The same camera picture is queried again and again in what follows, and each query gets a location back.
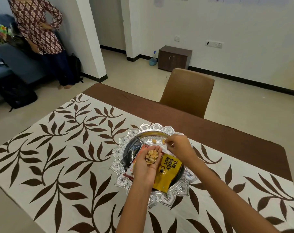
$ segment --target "navy blue pants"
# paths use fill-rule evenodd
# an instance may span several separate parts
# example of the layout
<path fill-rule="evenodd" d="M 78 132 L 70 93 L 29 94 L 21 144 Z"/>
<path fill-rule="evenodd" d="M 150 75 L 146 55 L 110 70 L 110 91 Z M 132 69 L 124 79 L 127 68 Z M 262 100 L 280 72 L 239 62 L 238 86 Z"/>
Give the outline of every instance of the navy blue pants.
<path fill-rule="evenodd" d="M 74 75 L 68 65 L 66 51 L 52 55 L 41 55 L 42 60 L 50 69 L 50 72 L 57 78 L 60 85 L 75 85 Z"/>

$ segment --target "brown chair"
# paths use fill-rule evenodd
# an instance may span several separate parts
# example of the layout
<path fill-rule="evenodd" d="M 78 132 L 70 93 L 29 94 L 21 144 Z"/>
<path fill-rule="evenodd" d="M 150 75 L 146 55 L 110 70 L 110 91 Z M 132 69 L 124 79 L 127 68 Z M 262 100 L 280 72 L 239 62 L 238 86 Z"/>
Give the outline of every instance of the brown chair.
<path fill-rule="evenodd" d="M 160 103 L 204 118 L 215 80 L 203 74 L 174 69 Z"/>

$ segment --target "patterned kurta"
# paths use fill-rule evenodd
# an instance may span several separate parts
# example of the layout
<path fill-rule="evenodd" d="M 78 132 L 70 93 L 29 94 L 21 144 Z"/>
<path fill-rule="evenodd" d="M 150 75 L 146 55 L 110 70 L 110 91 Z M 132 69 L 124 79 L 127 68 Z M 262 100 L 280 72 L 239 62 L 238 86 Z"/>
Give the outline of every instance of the patterned kurta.
<path fill-rule="evenodd" d="M 40 27 L 46 23 L 45 11 L 53 15 L 51 26 L 60 29 L 62 13 L 47 0 L 31 0 L 31 2 L 8 0 L 19 30 L 26 39 L 38 46 L 40 54 L 58 54 L 62 52 L 61 44 L 51 30 Z"/>

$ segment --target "ornate tray rim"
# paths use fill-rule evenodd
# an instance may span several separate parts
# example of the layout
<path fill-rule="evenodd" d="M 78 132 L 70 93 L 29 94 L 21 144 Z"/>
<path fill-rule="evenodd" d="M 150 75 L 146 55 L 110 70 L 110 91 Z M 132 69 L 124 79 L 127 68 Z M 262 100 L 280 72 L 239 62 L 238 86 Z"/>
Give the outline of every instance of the ornate tray rim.
<path fill-rule="evenodd" d="M 117 174 L 115 186 L 126 188 L 126 194 L 129 193 L 132 181 L 129 178 L 123 176 L 125 170 L 120 161 L 123 158 L 123 153 L 127 144 L 137 135 L 149 131 L 160 131 L 169 136 L 174 133 L 183 135 L 182 133 L 175 132 L 171 126 L 163 127 L 162 125 L 155 123 L 153 125 L 143 124 L 139 128 L 130 129 L 127 136 L 120 138 L 119 146 L 112 151 L 115 160 L 112 163 L 110 169 Z M 197 179 L 198 178 L 194 175 L 194 173 L 185 167 L 184 173 L 180 180 L 171 186 L 168 192 L 164 193 L 161 191 L 152 191 L 150 193 L 148 209 L 157 205 L 158 202 L 161 202 L 168 207 L 172 207 L 176 200 L 176 196 L 189 196 L 189 183 L 192 183 Z"/>

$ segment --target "person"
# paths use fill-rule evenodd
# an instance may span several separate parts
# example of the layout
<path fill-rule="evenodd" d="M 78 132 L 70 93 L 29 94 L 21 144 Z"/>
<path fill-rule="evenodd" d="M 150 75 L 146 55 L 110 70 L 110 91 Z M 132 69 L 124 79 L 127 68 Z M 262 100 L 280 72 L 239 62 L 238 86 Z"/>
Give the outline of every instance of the person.
<path fill-rule="evenodd" d="M 168 150 L 199 178 L 236 232 L 280 233 L 219 179 L 204 161 L 198 158 L 186 136 L 173 134 L 165 142 Z M 159 146 L 151 146 L 150 149 L 156 149 L 159 153 L 162 151 Z M 144 153 L 137 157 L 133 184 L 123 207 L 116 233 L 128 232 L 129 219 L 131 219 L 131 232 L 144 231 L 149 195 L 161 160 L 157 159 L 154 164 L 148 166 L 145 155 L 149 150 L 145 150 Z"/>
<path fill-rule="evenodd" d="M 50 72 L 58 79 L 58 89 L 75 85 L 74 75 L 68 65 L 66 52 L 53 33 L 59 30 L 62 13 L 47 0 L 8 0 L 17 27 L 28 41 L 33 52 L 40 54 Z M 53 15 L 47 23 L 45 11 Z"/>

